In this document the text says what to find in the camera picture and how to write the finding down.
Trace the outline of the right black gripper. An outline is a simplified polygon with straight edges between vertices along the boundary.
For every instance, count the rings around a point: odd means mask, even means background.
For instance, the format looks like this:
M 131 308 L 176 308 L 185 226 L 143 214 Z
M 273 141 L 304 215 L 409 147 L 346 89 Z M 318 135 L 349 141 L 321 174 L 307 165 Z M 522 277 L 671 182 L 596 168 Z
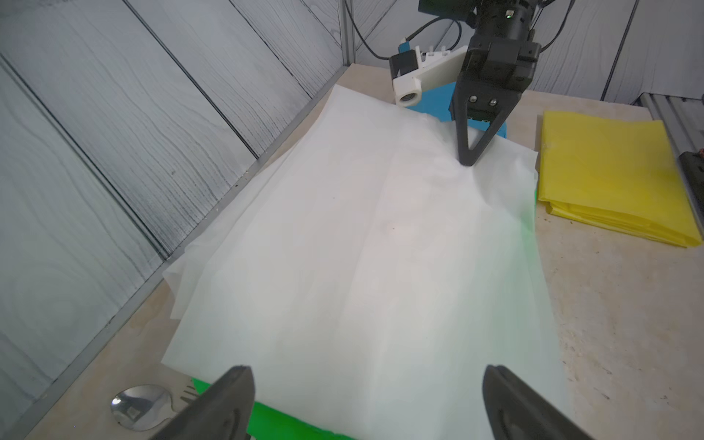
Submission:
M 518 105 L 533 82 L 542 46 L 530 40 L 476 36 L 465 54 L 450 115 L 456 123 L 458 160 L 471 167 Z M 469 142 L 468 121 L 488 122 L 476 141 Z

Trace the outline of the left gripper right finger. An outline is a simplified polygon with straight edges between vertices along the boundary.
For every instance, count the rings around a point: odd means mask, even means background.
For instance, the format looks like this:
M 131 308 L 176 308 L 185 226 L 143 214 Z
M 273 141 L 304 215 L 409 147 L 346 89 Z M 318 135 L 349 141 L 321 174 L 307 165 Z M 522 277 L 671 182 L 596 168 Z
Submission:
M 504 366 L 487 366 L 482 396 L 495 439 L 592 440 Z

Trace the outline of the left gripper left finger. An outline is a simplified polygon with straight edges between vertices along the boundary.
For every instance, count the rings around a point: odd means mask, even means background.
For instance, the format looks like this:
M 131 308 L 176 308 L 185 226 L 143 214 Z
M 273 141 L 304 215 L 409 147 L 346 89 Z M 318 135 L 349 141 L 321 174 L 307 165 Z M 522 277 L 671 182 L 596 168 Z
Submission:
M 251 367 L 233 367 L 151 439 L 251 439 L 255 392 Z

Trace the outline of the yellow raincoat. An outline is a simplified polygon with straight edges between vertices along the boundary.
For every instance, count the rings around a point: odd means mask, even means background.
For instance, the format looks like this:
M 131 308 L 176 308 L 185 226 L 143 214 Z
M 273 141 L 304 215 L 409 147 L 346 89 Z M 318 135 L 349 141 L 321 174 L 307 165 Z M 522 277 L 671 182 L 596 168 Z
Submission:
M 554 216 L 682 248 L 703 242 L 660 121 L 547 111 L 537 197 Z

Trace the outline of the white raincoat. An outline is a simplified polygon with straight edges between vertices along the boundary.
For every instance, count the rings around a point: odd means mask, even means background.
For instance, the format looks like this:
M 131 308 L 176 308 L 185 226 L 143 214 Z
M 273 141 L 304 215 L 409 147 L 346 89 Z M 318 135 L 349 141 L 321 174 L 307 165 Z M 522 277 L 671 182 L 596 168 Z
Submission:
M 357 439 L 490 438 L 488 365 L 570 412 L 537 154 L 497 137 L 466 167 L 456 147 L 452 123 L 336 86 L 165 271 L 163 363 L 250 366 L 260 403 Z

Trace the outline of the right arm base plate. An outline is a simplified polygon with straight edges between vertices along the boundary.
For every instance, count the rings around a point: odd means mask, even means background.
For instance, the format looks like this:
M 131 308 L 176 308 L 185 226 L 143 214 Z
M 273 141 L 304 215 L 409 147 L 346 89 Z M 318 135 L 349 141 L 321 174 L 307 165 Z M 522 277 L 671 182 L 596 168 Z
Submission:
M 678 163 L 693 199 L 693 204 L 699 214 L 703 214 L 703 151 L 683 152 L 678 157 Z

